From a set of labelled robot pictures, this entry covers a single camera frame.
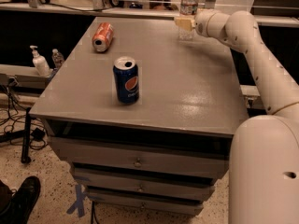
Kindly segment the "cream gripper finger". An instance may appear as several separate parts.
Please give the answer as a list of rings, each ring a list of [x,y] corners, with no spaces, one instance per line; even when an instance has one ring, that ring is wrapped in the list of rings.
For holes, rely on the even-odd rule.
[[[175,25],[185,31],[191,31],[195,27],[195,20],[188,17],[175,17]]]

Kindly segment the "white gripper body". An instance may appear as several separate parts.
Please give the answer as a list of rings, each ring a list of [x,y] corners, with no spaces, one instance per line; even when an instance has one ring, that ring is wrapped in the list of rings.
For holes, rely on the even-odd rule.
[[[227,36],[225,31],[229,15],[218,10],[205,9],[195,16],[195,31],[204,37],[223,39]]]

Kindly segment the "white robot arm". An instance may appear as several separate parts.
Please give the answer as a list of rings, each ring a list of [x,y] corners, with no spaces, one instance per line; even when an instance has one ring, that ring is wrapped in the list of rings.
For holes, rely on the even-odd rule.
[[[229,224],[299,224],[299,86],[247,11],[201,9],[176,26],[242,53],[266,114],[236,130],[229,160]]]

